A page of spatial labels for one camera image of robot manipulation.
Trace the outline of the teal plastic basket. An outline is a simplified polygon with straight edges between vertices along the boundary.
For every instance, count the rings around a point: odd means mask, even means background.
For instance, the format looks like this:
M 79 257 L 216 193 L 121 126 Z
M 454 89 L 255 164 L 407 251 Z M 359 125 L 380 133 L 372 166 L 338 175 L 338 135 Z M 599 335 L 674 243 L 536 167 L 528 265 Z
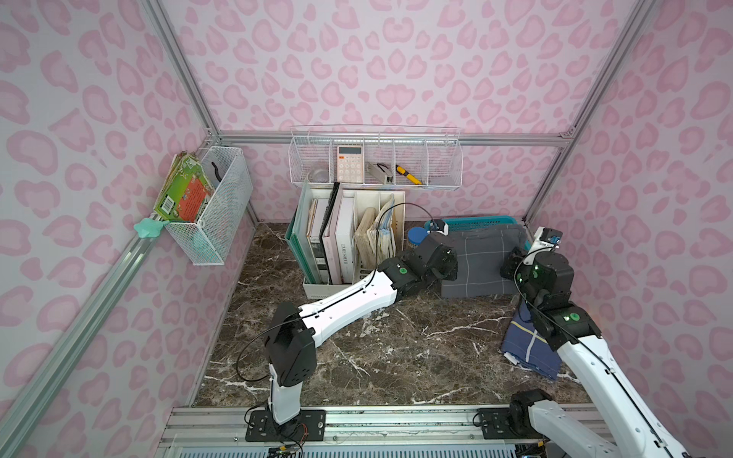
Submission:
M 448 225 L 449 231 L 454 232 L 480 230 L 502 224 L 517 224 L 517 221 L 510 216 L 473 216 L 463 218 L 446 218 L 442 219 L 442 221 Z

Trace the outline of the navy blue pillowcase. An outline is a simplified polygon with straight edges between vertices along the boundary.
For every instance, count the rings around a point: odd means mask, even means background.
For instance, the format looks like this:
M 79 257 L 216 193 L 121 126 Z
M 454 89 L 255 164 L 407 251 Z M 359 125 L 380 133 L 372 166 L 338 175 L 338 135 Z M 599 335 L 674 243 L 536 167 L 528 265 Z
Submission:
M 500 351 L 510 363 L 532 370 L 546 379 L 555 381 L 559 375 L 561 358 L 534 328 L 525 303 L 517 307 Z

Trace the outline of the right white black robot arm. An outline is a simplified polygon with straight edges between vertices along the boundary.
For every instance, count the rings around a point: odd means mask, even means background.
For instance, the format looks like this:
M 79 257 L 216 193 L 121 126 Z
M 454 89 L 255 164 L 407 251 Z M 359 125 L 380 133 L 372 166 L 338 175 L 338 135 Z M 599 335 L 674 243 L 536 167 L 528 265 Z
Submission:
M 575 271 L 557 251 L 561 232 L 536 229 L 526 253 L 513 251 L 503 277 L 512 279 L 534 330 L 574 372 L 612 438 L 605 440 L 567 414 L 545 391 L 515 393 L 509 426 L 520 437 L 535 432 L 570 457 L 685 457 L 688 452 L 641 398 L 613 357 L 588 312 L 571 300 Z

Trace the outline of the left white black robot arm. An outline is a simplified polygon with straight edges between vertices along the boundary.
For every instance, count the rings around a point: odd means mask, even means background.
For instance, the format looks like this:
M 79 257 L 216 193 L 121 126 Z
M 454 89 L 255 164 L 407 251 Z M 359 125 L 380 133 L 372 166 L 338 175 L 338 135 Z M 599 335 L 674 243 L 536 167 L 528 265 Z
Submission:
M 449 233 L 446 221 L 432 221 L 421 244 L 382 261 L 363 280 L 314 303 L 279 305 L 265 332 L 270 374 L 267 410 L 275 425 L 291 424 L 300 416 L 303 383 L 314 373 L 317 349 L 327 339 L 434 282 L 457 278 L 457 255 Z

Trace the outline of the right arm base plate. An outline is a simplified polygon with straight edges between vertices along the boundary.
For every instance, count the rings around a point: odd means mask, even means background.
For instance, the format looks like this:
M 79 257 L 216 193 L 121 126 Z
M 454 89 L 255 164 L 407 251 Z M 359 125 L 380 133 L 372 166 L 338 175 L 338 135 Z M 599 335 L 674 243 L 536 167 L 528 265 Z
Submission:
M 543 436 L 509 406 L 479 408 L 477 421 L 485 440 L 539 440 Z

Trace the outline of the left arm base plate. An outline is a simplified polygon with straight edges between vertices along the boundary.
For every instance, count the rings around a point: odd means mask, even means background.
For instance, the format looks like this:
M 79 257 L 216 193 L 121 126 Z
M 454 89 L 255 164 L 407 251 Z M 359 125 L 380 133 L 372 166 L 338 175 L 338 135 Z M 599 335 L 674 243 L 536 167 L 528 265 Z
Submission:
M 246 423 L 246 442 L 322 442 L 325 437 L 326 412 L 302 410 L 293 419 L 280 425 L 269 411 L 253 410 Z

